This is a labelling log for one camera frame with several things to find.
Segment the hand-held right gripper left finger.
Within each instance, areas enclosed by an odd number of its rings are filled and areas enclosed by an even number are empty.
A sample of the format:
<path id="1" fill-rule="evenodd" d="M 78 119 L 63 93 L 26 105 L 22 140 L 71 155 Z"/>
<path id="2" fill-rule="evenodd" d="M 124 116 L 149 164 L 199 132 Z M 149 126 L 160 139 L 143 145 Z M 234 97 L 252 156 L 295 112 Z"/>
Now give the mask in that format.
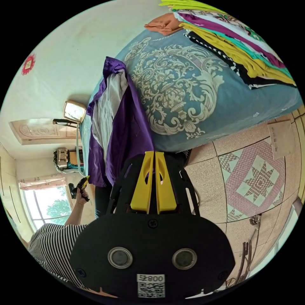
<path id="1" fill-rule="evenodd" d="M 134 194 L 130 203 L 133 211 L 148 213 L 152 191 L 154 151 L 146 152 L 140 167 Z"/>

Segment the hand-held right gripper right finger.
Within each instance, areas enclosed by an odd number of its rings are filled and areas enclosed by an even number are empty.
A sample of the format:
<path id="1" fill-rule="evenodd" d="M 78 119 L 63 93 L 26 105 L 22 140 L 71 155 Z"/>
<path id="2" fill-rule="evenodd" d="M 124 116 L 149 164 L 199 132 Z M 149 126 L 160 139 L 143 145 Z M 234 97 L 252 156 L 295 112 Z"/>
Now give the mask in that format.
<path id="1" fill-rule="evenodd" d="M 177 203 L 163 152 L 155 152 L 155 178 L 158 214 L 174 212 Z"/>

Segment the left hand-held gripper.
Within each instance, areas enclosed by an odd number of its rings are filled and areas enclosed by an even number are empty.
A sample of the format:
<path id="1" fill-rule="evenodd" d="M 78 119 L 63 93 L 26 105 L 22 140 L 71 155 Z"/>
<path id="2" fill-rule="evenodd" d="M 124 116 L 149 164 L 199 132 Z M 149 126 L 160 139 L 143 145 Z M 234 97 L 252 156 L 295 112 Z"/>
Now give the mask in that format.
<path id="1" fill-rule="evenodd" d="M 85 189 L 87 187 L 87 184 L 89 183 L 89 178 L 90 178 L 90 176 L 83 177 L 76 186 L 74 186 L 74 184 L 72 184 L 72 183 L 68 184 L 72 199 L 76 199 L 77 191 L 80 190 L 80 194 L 81 194 L 82 198 L 85 199 L 86 202 L 90 201 L 90 198 L 88 196 L 84 196 Z"/>

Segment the person's left hand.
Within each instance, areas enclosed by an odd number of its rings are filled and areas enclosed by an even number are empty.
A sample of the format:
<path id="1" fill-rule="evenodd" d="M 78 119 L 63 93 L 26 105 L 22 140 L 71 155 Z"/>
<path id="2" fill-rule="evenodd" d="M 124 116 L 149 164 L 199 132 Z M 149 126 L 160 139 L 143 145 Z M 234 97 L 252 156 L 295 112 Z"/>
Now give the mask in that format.
<path id="1" fill-rule="evenodd" d="M 85 205 L 90 199 L 84 189 L 76 188 L 76 203 Z"/>

